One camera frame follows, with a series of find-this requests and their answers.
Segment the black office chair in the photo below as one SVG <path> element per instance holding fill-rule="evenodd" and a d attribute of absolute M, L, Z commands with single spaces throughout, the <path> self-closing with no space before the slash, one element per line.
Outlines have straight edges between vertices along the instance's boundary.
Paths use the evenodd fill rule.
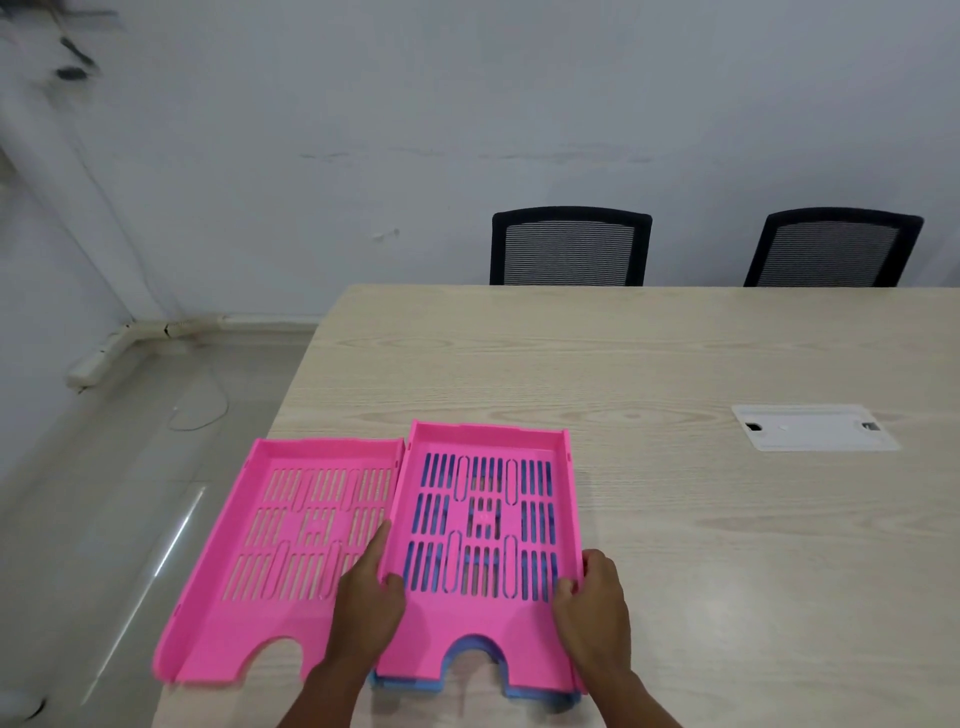
<path fill-rule="evenodd" d="M 497 212 L 490 285 L 643 285 L 652 225 L 603 207 Z"/>
<path fill-rule="evenodd" d="M 808 207 L 767 218 L 748 286 L 893 287 L 924 218 L 853 207 Z"/>

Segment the wooden table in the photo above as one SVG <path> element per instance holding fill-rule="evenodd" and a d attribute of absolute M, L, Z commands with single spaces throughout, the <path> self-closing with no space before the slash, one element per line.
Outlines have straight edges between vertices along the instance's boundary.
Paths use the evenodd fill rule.
<path fill-rule="evenodd" d="M 898 452 L 762 453 L 736 403 L 858 403 Z M 692 726 L 960 725 L 960 290 L 354 286 L 272 437 L 410 421 L 570 430 L 585 546 L 619 565 L 634 669 Z M 156 726 L 273 726 L 300 650 L 167 690 Z M 354 725 L 601 725 L 499 694 L 365 690 Z"/>

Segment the floor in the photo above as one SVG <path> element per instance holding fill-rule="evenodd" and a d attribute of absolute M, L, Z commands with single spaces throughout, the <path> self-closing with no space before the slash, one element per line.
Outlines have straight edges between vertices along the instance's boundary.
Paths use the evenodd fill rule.
<path fill-rule="evenodd" d="M 0 686 L 47 697 L 31 725 L 151 724 L 156 641 L 307 341 L 150 355 L 0 514 Z"/>

